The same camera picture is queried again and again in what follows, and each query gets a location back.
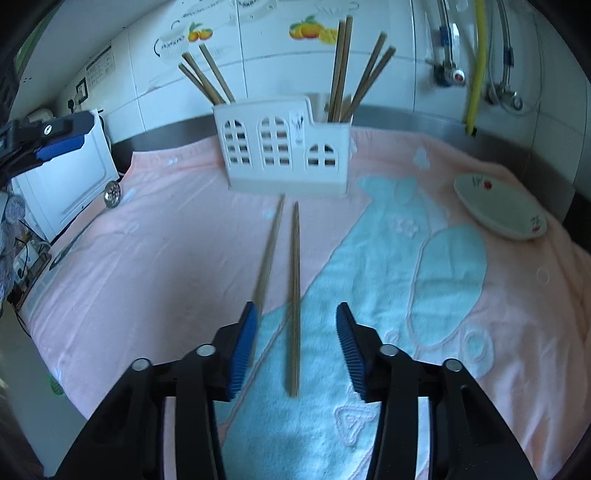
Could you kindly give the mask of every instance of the wall tile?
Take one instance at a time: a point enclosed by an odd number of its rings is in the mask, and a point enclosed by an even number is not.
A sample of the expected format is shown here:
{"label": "wall tile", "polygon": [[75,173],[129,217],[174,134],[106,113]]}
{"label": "wall tile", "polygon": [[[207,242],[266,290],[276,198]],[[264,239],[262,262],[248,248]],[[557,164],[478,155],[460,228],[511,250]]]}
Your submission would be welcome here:
{"label": "wall tile", "polygon": [[540,111],[584,133],[587,116],[586,76],[550,22],[541,14],[537,14],[537,22],[545,71]]}
{"label": "wall tile", "polygon": [[[353,94],[368,54],[349,57],[345,95]],[[246,89],[250,98],[292,93],[330,93],[332,53],[295,54],[244,62]],[[394,57],[388,63],[363,104],[412,110],[414,103],[414,62]]]}
{"label": "wall tile", "polygon": [[[265,8],[261,8],[261,4],[257,2],[248,7],[241,6],[238,14],[245,60],[322,51],[332,52],[334,56],[334,43],[322,36],[296,40],[290,36],[290,27],[309,18],[325,28],[337,29],[339,20],[345,19],[349,14],[354,19],[351,51],[370,53],[380,31],[385,31],[388,33],[387,45],[396,46],[398,57],[414,58],[413,9],[410,0],[270,0]],[[308,35],[314,35],[313,28]]]}
{"label": "wall tile", "polygon": [[[131,63],[138,96],[183,78],[178,64],[183,61],[181,54],[185,51],[191,53],[203,71],[209,70],[199,50],[202,41],[190,42],[187,36],[194,23],[188,16],[190,5],[191,2],[181,0],[169,2],[129,27]],[[213,32],[204,42],[219,67],[242,61],[235,5],[220,2],[199,21],[202,25],[198,28]]]}
{"label": "wall tile", "polygon": [[533,150],[570,183],[579,168],[583,134],[543,113],[538,117]]}
{"label": "wall tile", "polygon": [[76,95],[76,85],[86,77],[89,88],[88,98],[82,103],[83,110],[104,110],[101,115],[108,115],[122,105],[135,99],[134,76],[131,70],[131,58],[129,56],[128,31],[124,29],[110,43],[115,58],[115,70],[109,73],[102,81],[91,88],[86,68],[98,54],[105,48],[96,52],[92,60],[74,77],[74,79],[62,90],[57,98],[54,109],[56,116],[70,113],[67,103]]}
{"label": "wall tile", "polygon": [[[245,98],[242,63],[220,67],[220,71],[236,100]],[[206,75],[214,85],[217,84],[211,72]],[[186,78],[146,93],[138,101],[146,131],[212,113],[212,104]]]}
{"label": "wall tile", "polygon": [[105,120],[105,132],[111,139],[112,144],[145,131],[137,100],[132,100],[103,118]]}

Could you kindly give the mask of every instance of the metal screw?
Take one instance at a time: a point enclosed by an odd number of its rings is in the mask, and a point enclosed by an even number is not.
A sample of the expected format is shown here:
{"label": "metal screw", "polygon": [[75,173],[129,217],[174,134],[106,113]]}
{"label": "metal screw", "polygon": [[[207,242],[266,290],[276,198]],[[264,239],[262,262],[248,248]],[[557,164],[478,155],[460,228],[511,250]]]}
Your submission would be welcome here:
{"label": "metal screw", "polygon": [[202,345],[197,349],[198,356],[210,356],[213,355],[215,352],[216,348],[210,343],[206,343],[205,345]]}
{"label": "metal screw", "polygon": [[379,348],[379,352],[385,356],[394,356],[399,352],[399,350],[391,343],[385,343]]}
{"label": "metal screw", "polygon": [[450,358],[449,360],[446,360],[445,366],[448,370],[451,370],[452,372],[459,372],[462,369],[462,364],[459,360],[456,360],[455,358]]}
{"label": "metal screw", "polygon": [[131,364],[131,368],[133,368],[136,372],[141,372],[142,370],[146,370],[150,366],[150,361],[146,360],[145,358],[138,358],[134,360],[134,363]]}

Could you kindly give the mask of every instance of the chopstick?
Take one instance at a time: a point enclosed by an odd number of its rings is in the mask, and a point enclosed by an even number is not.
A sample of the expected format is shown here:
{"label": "chopstick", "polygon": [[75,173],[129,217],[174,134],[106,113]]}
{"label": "chopstick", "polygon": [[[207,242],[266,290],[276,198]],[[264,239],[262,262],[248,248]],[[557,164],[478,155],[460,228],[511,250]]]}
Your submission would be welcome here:
{"label": "chopstick", "polygon": [[290,397],[300,395],[300,204],[295,203],[293,223],[293,266],[291,273],[291,375]]}
{"label": "chopstick", "polygon": [[193,58],[193,56],[188,51],[186,51],[185,53],[183,53],[182,57],[189,64],[189,66],[193,69],[195,74],[197,74],[197,78],[199,78],[199,80],[203,84],[203,88],[205,88],[205,91],[207,92],[209,98],[211,98],[213,100],[213,104],[219,105],[220,103],[226,103],[224,101],[224,99],[222,98],[222,96],[215,89],[215,87],[211,84],[211,82],[203,74],[201,69],[197,66],[197,63],[195,62],[195,59]]}
{"label": "chopstick", "polygon": [[207,98],[207,100],[209,100],[214,105],[216,104],[216,102],[214,102],[212,98],[207,94],[201,82],[195,78],[195,75],[193,75],[185,65],[179,63],[178,68],[187,76],[189,80],[191,80],[195,84],[199,91],[201,91],[201,93],[205,95],[205,98]]}
{"label": "chopstick", "polygon": [[365,82],[368,81],[369,75],[371,74],[371,71],[374,69],[374,65],[378,59],[379,53],[382,51],[384,43],[386,43],[386,38],[388,38],[388,34],[386,32],[381,32],[378,37],[378,41],[375,43],[375,47],[372,50],[371,55],[369,56],[368,64],[365,66],[365,70],[363,71],[363,75],[361,76],[361,80],[359,81],[359,85],[363,85]]}
{"label": "chopstick", "polygon": [[353,17],[347,15],[345,22],[345,40],[343,42],[343,53],[340,61],[339,81],[336,86],[335,94],[335,112],[333,122],[338,122],[340,118],[340,109],[343,103],[343,92],[345,90],[345,78],[347,76],[347,63],[349,61],[349,49],[351,46],[351,32],[353,30]]}
{"label": "chopstick", "polygon": [[219,82],[220,86],[222,87],[222,90],[224,91],[224,93],[228,97],[228,100],[230,101],[230,103],[235,102],[236,99],[234,98],[232,91],[230,90],[230,87],[226,83],[226,80],[224,79],[222,72],[220,72],[220,70],[217,68],[217,65],[216,65],[215,61],[213,60],[213,57],[209,53],[209,50],[207,49],[205,43],[202,43],[201,45],[199,45],[199,50],[201,50],[201,53],[203,53],[203,56],[205,57],[207,64],[210,66],[213,74],[216,76],[217,81]]}
{"label": "chopstick", "polygon": [[359,85],[359,87],[357,88],[357,91],[355,92],[353,100],[351,101],[351,105],[349,106],[349,108],[347,108],[347,111],[345,113],[343,113],[343,115],[341,115],[341,117],[340,117],[341,122],[343,122],[343,123],[348,122],[351,119],[351,117],[353,116],[353,112],[359,106],[359,104],[361,103],[361,100],[363,100],[363,97],[365,97],[368,90],[374,84],[374,82],[378,78],[379,74],[382,73],[382,70],[384,69],[386,64],[390,61],[390,59],[392,58],[392,56],[395,53],[396,53],[396,48],[388,47],[388,49],[386,50],[386,52],[384,53],[384,55],[382,56],[382,58],[378,62],[378,65],[376,66],[375,70],[369,76],[367,82],[365,82],[363,85]]}
{"label": "chopstick", "polygon": [[275,255],[275,246],[277,245],[277,235],[279,234],[279,226],[281,225],[281,217],[283,215],[283,206],[285,205],[285,195],[281,196],[279,206],[275,213],[269,240],[267,240],[267,247],[265,249],[265,256],[262,260],[262,267],[256,282],[255,289],[255,307],[256,307],[256,332],[254,340],[252,341],[251,356],[248,359],[248,366],[251,367],[255,358],[256,339],[258,331],[261,326],[262,310],[265,303],[265,296],[267,294],[267,285],[269,284],[269,276],[271,275],[271,267],[273,265],[273,257]]}
{"label": "chopstick", "polygon": [[336,40],[336,51],[335,51],[335,66],[333,68],[333,82],[330,87],[330,101],[329,101],[329,116],[328,121],[334,121],[335,116],[335,97],[336,97],[336,86],[339,83],[339,72],[340,62],[343,58],[343,43],[345,42],[345,21],[339,21],[339,33]]}

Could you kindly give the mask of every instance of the white bowl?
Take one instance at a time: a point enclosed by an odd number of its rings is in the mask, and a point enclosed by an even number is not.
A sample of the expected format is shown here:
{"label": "white bowl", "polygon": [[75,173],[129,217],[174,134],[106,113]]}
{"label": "white bowl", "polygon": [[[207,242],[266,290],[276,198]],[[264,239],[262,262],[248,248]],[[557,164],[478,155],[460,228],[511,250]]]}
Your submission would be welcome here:
{"label": "white bowl", "polygon": [[453,188],[468,212],[482,225],[513,240],[529,240],[546,233],[542,209],[526,193],[481,173],[458,175]]}

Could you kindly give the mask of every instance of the blue gripper pad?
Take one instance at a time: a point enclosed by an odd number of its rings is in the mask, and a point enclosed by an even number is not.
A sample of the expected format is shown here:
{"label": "blue gripper pad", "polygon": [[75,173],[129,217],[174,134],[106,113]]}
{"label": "blue gripper pad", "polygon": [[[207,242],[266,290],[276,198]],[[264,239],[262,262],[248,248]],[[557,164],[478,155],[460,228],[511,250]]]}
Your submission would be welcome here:
{"label": "blue gripper pad", "polygon": [[246,304],[240,323],[242,329],[238,334],[238,340],[230,358],[228,383],[226,384],[226,392],[230,400],[240,392],[248,367],[248,358],[256,332],[256,308],[253,303]]}
{"label": "blue gripper pad", "polygon": [[378,332],[373,328],[357,325],[349,306],[344,302],[336,309],[336,332],[353,388],[363,401],[367,401],[368,373],[382,345]]}

